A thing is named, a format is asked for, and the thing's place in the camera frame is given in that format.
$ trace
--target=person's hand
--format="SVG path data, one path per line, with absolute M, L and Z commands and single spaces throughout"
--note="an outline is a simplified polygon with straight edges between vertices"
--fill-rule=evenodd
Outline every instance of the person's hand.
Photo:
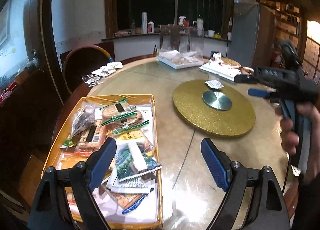
M 320 172 L 320 113 L 311 103 L 298 104 L 297 110 L 301 115 L 308 117 L 312 123 L 307 171 L 303 179 L 305 184 L 309 184 Z M 280 106 L 275 109 L 275 114 L 282 115 Z M 299 144 L 299 137 L 292 132 L 292 120 L 283 118 L 280 121 L 280 127 L 282 129 L 280 133 L 282 149 L 294 155 L 296 146 Z

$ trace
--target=table surface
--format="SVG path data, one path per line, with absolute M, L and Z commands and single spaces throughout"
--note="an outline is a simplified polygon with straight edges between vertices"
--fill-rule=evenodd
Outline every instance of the table surface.
M 178 85 L 194 79 L 217 79 L 243 94 L 254 107 L 254 127 L 241 137 L 217 137 L 183 120 L 174 108 L 172 95 Z M 247 94 L 250 87 L 252 85 L 222 80 L 199 67 L 175 70 L 150 58 L 124 65 L 89 92 L 88 96 L 154 95 L 158 148 L 163 165 L 163 229 L 206 229 L 224 197 L 225 193 L 215 184 L 201 155 L 200 143 L 205 137 L 211 138 L 231 160 L 246 167 L 261 169 L 269 165 L 282 188 L 288 158 L 281 149 L 280 118 L 274 115 L 274 108 L 267 101 Z M 234 229 L 242 225 L 250 195 L 251 188 L 247 188 Z

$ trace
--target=refrigerator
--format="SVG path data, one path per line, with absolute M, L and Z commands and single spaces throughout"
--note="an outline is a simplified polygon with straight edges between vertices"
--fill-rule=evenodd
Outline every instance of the refrigerator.
M 275 16 L 268 8 L 259 3 L 235 3 L 227 57 L 246 67 L 270 66 L 275 34 Z

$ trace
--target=person's arm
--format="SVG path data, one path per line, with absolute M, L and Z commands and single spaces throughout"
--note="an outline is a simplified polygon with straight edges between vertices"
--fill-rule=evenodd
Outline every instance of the person's arm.
M 320 228 L 320 113 L 310 103 L 298 105 L 297 110 L 310 119 L 312 134 L 307 171 L 304 177 L 300 178 L 298 187 L 299 197 L 292 229 L 318 229 Z M 280 115 L 281 111 L 277 109 L 276 114 Z M 299 138 L 292 132 L 292 120 L 282 119 L 280 126 L 282 148 L 290 155 L 295 154 Z

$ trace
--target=screw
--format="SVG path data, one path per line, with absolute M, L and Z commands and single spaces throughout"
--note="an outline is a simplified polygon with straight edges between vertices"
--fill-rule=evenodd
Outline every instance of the screw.
M 84 161 L 79 161 L 78 163 L 77 163 L 77 167 L 78 168 L 83 168 L 85 166 L 85 162 Z
M 54 167 L 50 166 L 50 167 L 47 167 L 47 169 L 45 171 L 47 173 L 51 173 L 51 172 L 53 172 L 53 169 L 54 169 Z
M 238 162 L 238 161 L 233 161 L 233 162 L 231 163 L 231 165 L 232 165 L 233 167 L 235 167 L 235 168 L 239 168 L 239 167 L 241 166 L 241 163 Z
M 272 169 L 269 166 L 264 166 L 264 170 L 266 172 L 271 172 L 272 171 Z

